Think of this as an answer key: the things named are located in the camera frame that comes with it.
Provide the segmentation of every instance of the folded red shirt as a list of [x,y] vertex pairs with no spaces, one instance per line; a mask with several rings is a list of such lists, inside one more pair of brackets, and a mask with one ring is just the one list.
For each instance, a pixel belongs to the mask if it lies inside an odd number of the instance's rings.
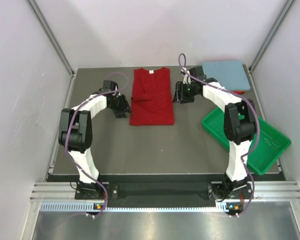
[[134,70],[130,125],[173,125],[170,69]]

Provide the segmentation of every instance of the gray table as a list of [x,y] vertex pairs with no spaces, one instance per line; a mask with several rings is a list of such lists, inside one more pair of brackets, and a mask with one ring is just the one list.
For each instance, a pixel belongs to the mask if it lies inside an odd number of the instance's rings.
[[[155,70],[158,67],[144,67]],[[171,93],[175,83],[182,81],[178,66],[171,66]],[[130,85],[123,94],[131,103],[135,67],[80,68],[76,75],[70,107],[80,104],[92,92],[102,87],[103,80],[113,72],[122,72],[130,78]],[[125,79],[115,75],[111,80],[119,87]],[[255,92],[245,97],[254,100],[257,113],[260,108]],[[201,120],[216,106],[197,96],[194,103],[175,104],[173,126],[130,126],[129,118],[116,119],[110,109],[103,110],[93,120],[91,152],[95,166],[102,174],[219,174],[228,166],[229,153],[208,134]],[[278,173],[276,164],[268,171]],[[66,158],[64,147],[59,147],[53,174],[78,174]]]

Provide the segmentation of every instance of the metal floor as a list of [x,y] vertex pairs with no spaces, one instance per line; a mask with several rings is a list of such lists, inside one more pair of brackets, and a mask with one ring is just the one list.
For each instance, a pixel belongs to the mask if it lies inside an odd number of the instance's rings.
[[33,240],[300,239],[289,202],[253,202],[239,219],[223,212],[106,212],[95,220],[76,215],[43,234],[70,215],[73,212],[40,212]]
[[[158,67],[144,67],[155,70]],[[175,83],[182,81],[179,66],[170,66],[171,93]],[[76,75],[69,106],[80,104],[99,90],[103,80],[113,72],[125,73],[130,78],[129,86],[122,92],[131,102],[132,85],[136,67],[80,68]],[[115,75],[111,80],[119,87],[125,79]],[[260,107],[251,89],[245,93]],[[219,174],[224,173],[229,162],[229,152],[202,127],[202,119],[216,106],[197,96],[194,103],[175,104],[173,126],[130,126],[127,119],[115,119],[111,110],[100,112],[93,120],[93,142],[91,153],[101,174]],[[268,171],[278,173],[274,164]],[[65,149],[58,149],[53,169],[54,175],[78,174],[77,169],[66,158]]]

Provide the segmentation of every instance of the green tray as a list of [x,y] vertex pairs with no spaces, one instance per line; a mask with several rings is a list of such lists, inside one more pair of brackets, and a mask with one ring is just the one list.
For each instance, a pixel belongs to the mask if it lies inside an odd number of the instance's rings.
[[[220,108],[210,112],[202,126],[229,150],[229,140],[224,133],[224,113]],[[257,148],[248,156],[248,168],[259,175],[265,174],[281,154],[290,146],[291,140],[259,117],[260,140]],[[256,135],[251,147],[255,144]]]

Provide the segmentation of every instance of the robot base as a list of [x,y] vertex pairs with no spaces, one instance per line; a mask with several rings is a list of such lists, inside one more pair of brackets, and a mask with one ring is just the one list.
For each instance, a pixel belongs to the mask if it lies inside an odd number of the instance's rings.
[[103,199],[104,191],[96,183],[84,183],[79,181],[76,186],[74,199],[76,200],[96,200]]
[[240,194],[244,199],[249,199],[252,194],[251,185],[247,183],[245,187],[238,188],[233,191],[227,191],[223,183],[209,183],[207,185],[208,195],[211,200],[223,202],[227,200],[240,200]]

